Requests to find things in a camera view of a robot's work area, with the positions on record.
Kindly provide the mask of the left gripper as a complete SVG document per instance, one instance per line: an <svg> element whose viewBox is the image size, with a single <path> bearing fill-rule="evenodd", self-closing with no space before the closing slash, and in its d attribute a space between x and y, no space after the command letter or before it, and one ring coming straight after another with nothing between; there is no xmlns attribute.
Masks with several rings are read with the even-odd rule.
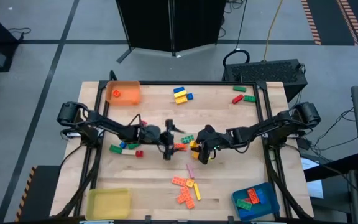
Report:
<svg viewBox="0 0 358 224"><path fill-rule="evenodd" d="M172 131L177 133L185 133L178 129L172 119L165 121L165 131L161 132L158 126L148 125L140 127L140 143L156 145L163 154L163 159L169 161L174 153L178 151L187 151L186 144L175 144Z"/></svg>

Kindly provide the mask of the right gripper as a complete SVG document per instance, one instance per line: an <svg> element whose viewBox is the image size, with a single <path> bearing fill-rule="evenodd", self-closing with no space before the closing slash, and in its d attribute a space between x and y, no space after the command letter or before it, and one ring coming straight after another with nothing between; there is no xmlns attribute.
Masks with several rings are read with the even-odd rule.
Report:
<svg viewBox="0 0 358 224"><path fill-rule="evenodd" d="M198 160L207 164L210 158L210 151L215 147L228 148L232 143L232 137L227 133L217 132L211 125L207 124L204 129L198 132L196 142L201 145Z"/></svg>

